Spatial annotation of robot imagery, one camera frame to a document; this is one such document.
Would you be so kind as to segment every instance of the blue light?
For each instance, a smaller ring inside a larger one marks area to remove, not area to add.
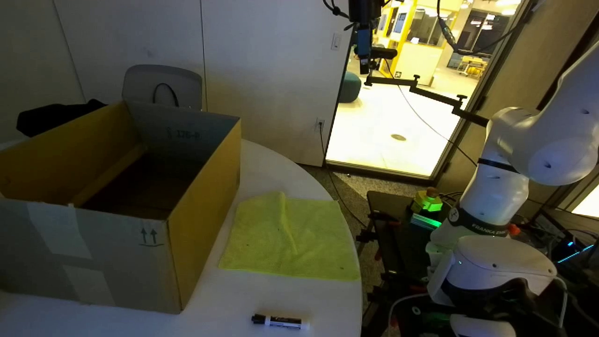
[[[577,256],[577,255],[578,255],[578,254],[580,254],[581,252],[584,252],[584,251],[586,251],[587,249],[590,249],[590,247],[593,247],[593,246],[594,246],[594,245],[590,245],[590,246],[586,247],[585,249],[583,249],[583,250],[581,250],[581,251],[579,251],[579,252],[575,252],[574,254],[572,254],[572,255],[570,255],[570,256],[568,256],[568,257],[564,257],[563,259],[561,259],[561,260],[560,260],[560,261],[558,261],[557,263],[562,263],[562,262],[564,262],[564,261],[566,261],[566,260],[569,260],[569,259],[571,259],[571,258],[573,258],[573,257]]]

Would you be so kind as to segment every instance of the doorway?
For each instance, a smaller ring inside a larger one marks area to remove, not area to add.
[[[476,90],[494,55],[461,56],[441,34],[438,20],[451,28],[460,47],[478,50],[504,34],[519,5],[517,0],[391,1],[383,8],[373,31],[373,46],[398,51],[393,60],[375,60],[373,76],[412,79],[419,87],[457,99],[465,95],[462,109]],[[329,140],[328,164],[370,172],[433,180],[459,117],[452,106],[409,92],[408,87],[373,84],[359,73],[359,61],[350,47]],[[360,82],[354,96],[344,95],[346,82]]]

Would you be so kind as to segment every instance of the round white table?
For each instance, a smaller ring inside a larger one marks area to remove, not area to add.
[[[252,142],[241,144],[241,183],[192,298],[179,315],[0,292],[2,336],[359,336],[360,280],[290,278],[217,267],[237,204],[269,191],[331,200],[287,158]],[[254,313],[308,318],[310,330],[255,326]]]

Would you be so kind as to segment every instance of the marker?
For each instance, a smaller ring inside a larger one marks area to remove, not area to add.
[[[286,329],[292,330],[308,330],[310,328],[310,323],[306,320],[301,320],[299,318],[267,316],[261,314],[255,314],[252,316],[252,323],[266,326],[284,327]]]

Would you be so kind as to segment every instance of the cardboard box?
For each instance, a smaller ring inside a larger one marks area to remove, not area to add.
[[[239,118],[127,101],[0,152],[0,286],[179,313],[239,186]]]

